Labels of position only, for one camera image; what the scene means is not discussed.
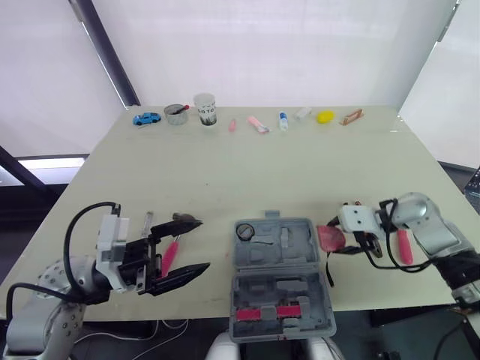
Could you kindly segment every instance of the paper cup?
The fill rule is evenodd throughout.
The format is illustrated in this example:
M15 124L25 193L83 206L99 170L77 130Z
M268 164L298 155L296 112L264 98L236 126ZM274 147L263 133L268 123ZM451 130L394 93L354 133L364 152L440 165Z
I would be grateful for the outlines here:
M193 98L198 116L202 124L210 126L217 123L217 110L215 108L215 96L212 94L197 94Z

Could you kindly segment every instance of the beige table surface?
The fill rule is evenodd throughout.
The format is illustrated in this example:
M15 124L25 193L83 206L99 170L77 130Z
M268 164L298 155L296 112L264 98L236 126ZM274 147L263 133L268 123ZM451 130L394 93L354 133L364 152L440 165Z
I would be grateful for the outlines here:
M261 218L266 209L325 224L345 200L378 206L380 200L419 191L480 248L479 216L394 109L366 107L365 117L347 127L338 119L354 108L332 109L337 119L322 125L313 116L296 121L293 113L298 108L283 109L289 115L285 133L278 130L277 108L219 108L214 127L202 126L191 109L183 126L162 120L140 129L132 125L134 115L144 111L163 115L162 108L130 109L100 141L1 285L0 316L5 317L8 287L17 281L35 282L61 257L71 218L84 206L105 200L121 203L122 216L130 218L129 241L140 237L148 210L154 211L154 224L169 221L173 212L203 220L200 228L182 237L173 268L204 262L211 266L187 286L158 297L113 293L109 302L88 307L87 320L227 317L233 224ZM249 115L273 131L258 134L245 122ZM229 133L233 118L237 130ZM105 212L92 211L78 223L72 254L95 255ZM171 240L165 238L157 249L163 251ZM419 248L412 247L415 261L423 261ZM322 268L325 259L321 253ZM433 266L420 274L380 271L363 254L333 255L329 266L335 311L452 302ZM28 290L19 290L16 308L28 296Z

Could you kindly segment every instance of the yellow object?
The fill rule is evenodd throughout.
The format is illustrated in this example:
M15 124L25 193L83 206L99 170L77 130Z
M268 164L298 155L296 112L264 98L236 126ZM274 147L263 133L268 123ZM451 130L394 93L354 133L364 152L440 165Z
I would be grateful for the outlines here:
M318 114L316 114L316 122L319 124L326 124L327 122L333 120L334 117L335 113L331 110L320 111Z

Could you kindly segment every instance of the blue toy car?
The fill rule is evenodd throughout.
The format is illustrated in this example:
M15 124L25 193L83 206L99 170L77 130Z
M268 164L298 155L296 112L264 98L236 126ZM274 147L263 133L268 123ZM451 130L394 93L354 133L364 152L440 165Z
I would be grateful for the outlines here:
M144 112L143 115L135 115L133 117L134 125L145 125L159 122L162 118L156 112Z

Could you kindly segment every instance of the cup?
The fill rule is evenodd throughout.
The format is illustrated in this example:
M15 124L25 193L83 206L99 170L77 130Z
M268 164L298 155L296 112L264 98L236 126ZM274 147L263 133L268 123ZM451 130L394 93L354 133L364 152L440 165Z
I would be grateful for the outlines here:
M215 108L215 96L208 93L197 94L193 97L198 116L202 124L210 126L217 123L217 110Z
M163 109L165 113L166 120L171 125L183 125L188 120L187 110L183 110L179 114L175 114L179 111L184 105L179 103L174 103L173 105L167 106Z

